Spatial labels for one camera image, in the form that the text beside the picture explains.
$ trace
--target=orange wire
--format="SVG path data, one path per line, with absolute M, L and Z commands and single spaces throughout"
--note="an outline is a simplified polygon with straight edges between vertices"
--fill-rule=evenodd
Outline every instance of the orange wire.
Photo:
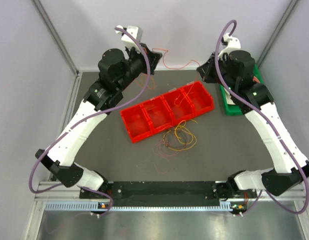
M 198 81 L 198 75 L 195 76 L 195 80 L 194 81 Z M 179 107 L 181 102 L 186 98 L 186 96 L 189 95 L 189 93 L 190 93 L 190 91 L 191 91 L 191 89 L 193 88 L 194 85 L 195 84 L 193 83 L 192 86 L 190 87 L 189 91 L 185 94 L 185 96 L 183 96 L 183 98 L 181 99 L 181 101 L 180 101 L 180 103 L 178 105 L 176 104 L 176 101 L 178 100 L 178 98 L 180 97 L 181 94 L 179 94 L 179 96 L 174 100 L 173 104 L 175 106 Z
M 140 77 L 140 80 L 141 80 L 141 84 L 138 82 L 138 81 L 136 81 L 136 84 L 138 84 L 138 86 L 140 87 L 140 88 L 143 88 L 144 86 L 145 86 L 145 82 L 144 82 L 144 80 L 145 80 L 145 77 L 146 76 L 146 74 L 142 74 L 141 75 L 141 77 Z M 152 81 L 152 83 L 153 83 L 153 87 L 150 87 L 149 85 L 147 86 L 148 87 L 148 89 L 150 89 L 150 90 L 154 90 L 156 87 L 157 87 L 157 85 L 156 85 L 156 82 L 155 82 L 155 80 L 154 80 L 154 78 L 151 76 L 150 77 L 150 79 L 151 79 L 151 81 Z
M 162 56 L 162 62 L 163 62 L 163 65 L 164 65 L 167 69 L 171 69 L 171 70 L 181 70 L 181 69 L 185 68 L 186 66 L 188 66 L 191 62 L 195 62 L 195 63 L 197 63 L 197 64 L 200 66 L 200 63 L 199 63 L 199 62 L 197 62 L 196 60 L 191 59 L 186 65 L 184 65 L 184 66 L 182 66 L 182 67 L 169 67 L 169 66 L 167 66 L 166 63 L 165 63 L 165 55 L 166 55 L 167 52 L 169 52 L 169 50 L 168 50 L 168 49 L 164 49 L 164 48 L 157 48 L 157 47 L 154 47 L 154 48 L 152 49 L 152 51 L 153 51 L 154 49 L 159 50 L 159 51 L 164 51 L 164 54 L 163 54 L 163 56 Z
M 244 192 L 244 205 L 247 205 L 249 201 L 249 196 L 247 192 Z

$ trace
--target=red plastic bin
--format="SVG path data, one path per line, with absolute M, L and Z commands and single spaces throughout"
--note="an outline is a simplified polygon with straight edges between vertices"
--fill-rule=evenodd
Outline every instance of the red plastic bin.
M 214 100 L 200 81 L 189 83 L 120 111 L 133 143 L 209 112 Z

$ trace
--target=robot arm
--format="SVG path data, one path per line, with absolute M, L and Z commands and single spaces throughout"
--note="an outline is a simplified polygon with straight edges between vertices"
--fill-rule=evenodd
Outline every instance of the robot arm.
M 142 29 L 139 27 L 128 26 L 124 29 L 137 41 L 141 40 Z M 88 118 L 78 125 L 76 123 L 87 116 L 115 107 L 123 98 L 122 91 L 140 73 L 147 73 L 145 59 L 136 44 L 125 34 L 122 34 L 121 40 L 125 43 L 125 50 L 129 58 L 125 59 L 124 53 L 117 48 L 109 49 L 102 55 L 102 59 L 98 63 L 99 78 L 90 86 L 77 112 L 61 133 L 61 136 L 65 133 L 67 135 L 50 149 L 41 161 L 68 188 L 77 185 L 97 191 L 102 190 L 101 186 L 107 183 L 102 175 L 88 170 L 74 161 L 77 152 L 90 133 L 110 112 Z M 162 54 L 150 51 L 143 43 L 140 45 L 147 54 L 150 73 L 153 75 Z M 44 150 L 40 149 L 35 156 L 39 158 L 43 152 Z
M 226 33 L 222 44 L 225 48 L 218 55 L 221 75 L 226 84 L 236 94 L 244 98 L 265 114 L 278 130 L 280 137 L 294 154 L 305 175 L 309 176 L 309 161 L 302 154 L 292 140 L 289 132 L 282 123 L 274 99 L 262 83 L 254 81 L 255 60 L 250 53 L 241 50 L 240 41 Z M 215 67 L 215 53 L 208 61 L 197 68 L 202 80 L 206 83 L 221 84 Z M 258 131 L 263 143 L 268 149 L 274 168 L 257 171 L 240 171 L 228 178 L 227 186 L 235 195 L 237 192 L 248 189 L 268 190 L 279 196 L 288 189 L 302 182 L 302 177 L 295 163 L 287 154 L 280 139 L 276 136 L 270 125 L 255 110 L 231 96 L 234 104 L 238 105 L 244 116 Z

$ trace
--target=gray table surface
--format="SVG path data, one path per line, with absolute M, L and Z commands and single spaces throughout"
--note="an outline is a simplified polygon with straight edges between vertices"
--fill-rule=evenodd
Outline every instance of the gray table surface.
M 179 88 L 196 79 L 194 70 L 156 71 L 155 89 L 147 89 L 137 104 Z M 97 72 L 85 72 L 79 86 L 74 113 Z M 133 98 L 141 88 L 136 79 L 123 92 L 121 104 Z M 260 136 L 244 116 L 227 116 L 219 86 L 204 86 L 212 95 L 214 110 L 198 116 L 198 124 L 188 121 L 197 144 L 177 156 L 166 159 L 154 154 L 153 146 L 161 139 L 157 134 L 132 143 L 119 111 L 102 121 L 79 150 L 75 162 L 104 175 L 109 181 L 222 181 L 240 170 L 273 167 L 271 157 Z

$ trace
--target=red wire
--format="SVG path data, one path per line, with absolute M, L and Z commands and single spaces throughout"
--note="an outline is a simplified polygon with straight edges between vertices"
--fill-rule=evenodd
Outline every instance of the red wire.
M 157 48 L 157 47 L 154 47 L 154 48 L 152 49 L 152 51 L 153 51 L 154 49 L 159 50 L 159 51 L 164 51 L 164 54 L 163 54 L 163 56 L 162 56 L 162 62 L 163 62 L 163 65 L 164 65 L 167 69 L 171 69 L 171 70 L 181 70 L 181 69 L 185 68 L 186 66 L 188 66 L 191 62 L 195 62 L 195 63 L 197 63 L 197 64 L 200 66 L 200 63 L 199 63 L 199 62 L 197 62 L 196 60 L 191 59 L 186 65 L 184 65 L 184 66 L 182 66 L 182 67 L 169 67 L 169 66 L 167 66 L 166 63 L 165 63 L 165 55 L 166 55 L 167 52 L 169 52 L 169 50 L 168 50 L 168 49 L 164 49 L 164 48 Z
M 158 174 L 160 174 L 160 175 L 166 174 L 166 173 L 170 170 L 171 162 L 170 162 L 170 160 L 169 160 L 168 158 L 169 158 L 169 157 L 176 156 L 177 154 L 181 153 L 180 151 L 176 151 L 176 152 L 174 152 L 174 153 L 172 153 L 172 154 L 166 154 L 166 153 L 164 153 L 164 151 L 163 151 L 162 148 L 161 148 L 162 145 L 164 145 L 164 146 L 166 147 L 165 141 L 164 141 L 163 139 L 161 139 L 157 144 L 155 144 L 155 145 L 152 147 L 152 151 L 153 151 L 153 153 L 154 153 L 155 155 L 157 155 L 157 156 L 159 156 L 159 157 L 165 159 L 165 160 L 168 162 L 168 167 L 166 168 L 165 171 L 160 171 L 159 168 L 158 168 L 158 166 L 157 166 L 157 164 L 156 164 L 155 162 L 153 162 L 153 165 L 154 165 L 154 168 L 155 168 L 156 172 L 157 172 Z
M 249 201 L 249 196 L 247 192 L 244 192 L 244 205 L 247 205 Z

